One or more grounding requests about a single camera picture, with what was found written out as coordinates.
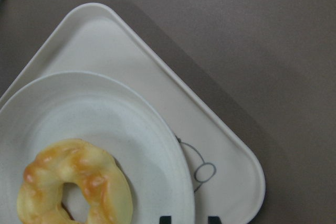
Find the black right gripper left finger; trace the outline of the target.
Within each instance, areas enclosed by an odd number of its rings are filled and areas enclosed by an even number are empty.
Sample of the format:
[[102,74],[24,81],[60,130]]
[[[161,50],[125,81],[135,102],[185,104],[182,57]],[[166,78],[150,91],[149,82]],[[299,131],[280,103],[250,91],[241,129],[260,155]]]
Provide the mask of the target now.
[[161,216],[159,218],[159,224],[171,224],[172,216]]

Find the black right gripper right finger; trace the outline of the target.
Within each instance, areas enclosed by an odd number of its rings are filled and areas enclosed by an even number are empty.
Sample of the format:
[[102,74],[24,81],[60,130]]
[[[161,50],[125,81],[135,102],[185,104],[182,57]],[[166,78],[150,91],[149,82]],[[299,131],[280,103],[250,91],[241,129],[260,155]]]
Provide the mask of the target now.
[[208,224],[222,224],[222,221],[219,216],[208,216],[207,223]]

